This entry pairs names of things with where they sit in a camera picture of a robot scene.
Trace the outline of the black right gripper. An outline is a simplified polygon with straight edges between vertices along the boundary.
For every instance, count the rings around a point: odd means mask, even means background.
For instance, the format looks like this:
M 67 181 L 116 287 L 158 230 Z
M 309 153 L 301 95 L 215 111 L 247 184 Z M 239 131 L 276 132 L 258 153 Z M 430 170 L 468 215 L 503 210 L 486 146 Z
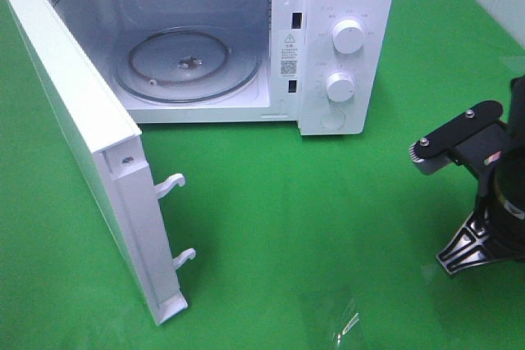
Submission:
M 477 179 L 472 212 L 436 255 L 448 275 L 494 262 L 524 261 L 524 204 L 512 201 L 498 179 L 509 141 L 502 114 L 499 102 L 479 102 L 409 148 L 424 175 L 454 163 Z

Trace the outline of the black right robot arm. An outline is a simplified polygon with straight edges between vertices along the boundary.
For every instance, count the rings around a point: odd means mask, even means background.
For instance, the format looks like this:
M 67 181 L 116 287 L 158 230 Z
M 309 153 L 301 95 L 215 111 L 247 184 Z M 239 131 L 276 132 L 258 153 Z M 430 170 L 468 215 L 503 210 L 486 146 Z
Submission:
M 425 175 L 454 163 L 477 179 L 472 213 L 436 256 L 449 275 L 524 259 L 524 78 L 509 87 L 507 121 L 499 102 L 479 102 L 409 148 Z

